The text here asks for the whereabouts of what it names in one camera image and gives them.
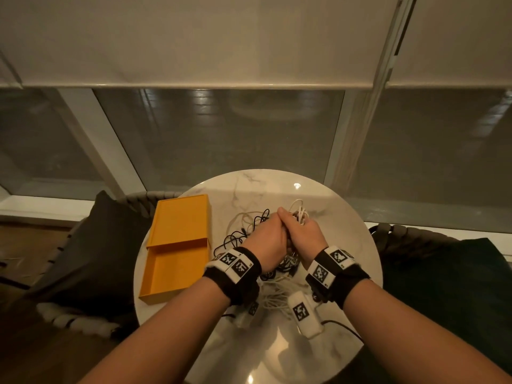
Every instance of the round table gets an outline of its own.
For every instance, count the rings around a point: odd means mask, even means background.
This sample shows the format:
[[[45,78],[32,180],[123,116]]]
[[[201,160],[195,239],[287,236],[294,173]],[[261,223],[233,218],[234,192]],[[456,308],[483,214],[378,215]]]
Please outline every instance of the round table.
[[[228,224],[241,212],[271,213],[286,209],[300,198],[311,218],[320,225],[329,245],[347,250],[373,281],[382,286],[382,269],[377,249],[365,224],[340,196],[314,180],[285,171],[253,169],[235,171],[201,182],[183,196],[208,194],[214,248],[227,235]],[[231,225],[229,232],[240,226]],[[141,245],[134,273],[135,311],[142,324],[164,303],[147,305],[138,299],[147,257],[147,235]],[[295,277],[304,278],[299,267]],[[320,305],[322,319],[334,319],[351,328],[335,303]],[[268,312],[262,323],[249,330],[235,328],[221,318],[186,378],[190,384],[278,384],[321,383],[335,376],[361,349],[362,343],[348,330],[334,323],[308,340],[293,321],[279,312]]]

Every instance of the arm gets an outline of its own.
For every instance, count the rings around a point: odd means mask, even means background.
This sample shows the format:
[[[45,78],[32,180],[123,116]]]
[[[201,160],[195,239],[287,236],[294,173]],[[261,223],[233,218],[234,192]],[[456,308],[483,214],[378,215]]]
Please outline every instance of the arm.
[[[286,254],[286,231],[277,214],[260,224],[243,246],[272,271]],[[230,304],[202,277],[167,303],[89,372],[81,384],[182,382]]]
[[[307,269],[328,247],[320,227],[311,219],[299,225],[283,208],[278,214]],[[471,345],[369,279],[355,284],[341,306],[375,357],[400,382],[512,383],[510,376]]]

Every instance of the wristband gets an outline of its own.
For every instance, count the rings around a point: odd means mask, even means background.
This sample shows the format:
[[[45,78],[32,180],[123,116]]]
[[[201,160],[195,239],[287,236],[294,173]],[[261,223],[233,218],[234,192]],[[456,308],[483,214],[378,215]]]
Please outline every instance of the wristband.
[[[244,247],[236,247],[216,256],[207,263],[203,276],[212,279],[231,300],[231,305],[242,305],[256,300],[259,294],[257,279],[261,264]]]
[[[324,303],[343,304],[354,286],[370,278],[347,251],[331,246],[321,251],[308,268],[306,282]]]

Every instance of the person's right hand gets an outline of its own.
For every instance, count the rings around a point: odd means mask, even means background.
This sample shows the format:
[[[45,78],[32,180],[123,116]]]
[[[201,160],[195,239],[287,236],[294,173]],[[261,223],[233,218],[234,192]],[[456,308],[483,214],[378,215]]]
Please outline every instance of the person's right hand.
[[[304,225],[300,225],[297,219],[283,207],[278,208],[278,216],[290,232],[291,241],[302,258],[302,265],[308,269],[317,254],[329,246],[320,226],[307,217]]]

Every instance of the person's left arm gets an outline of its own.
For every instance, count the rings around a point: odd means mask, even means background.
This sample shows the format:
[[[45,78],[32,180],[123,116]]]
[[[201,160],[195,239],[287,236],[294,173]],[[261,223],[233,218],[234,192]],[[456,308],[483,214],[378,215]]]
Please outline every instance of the person's left arm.
[[[277,214],[260,224],[242,245],[258,259],[262,272],[286,254],[286,231]],[[80,381],[88,383],[182,382],[230,299],[202,277],[167,303]]]

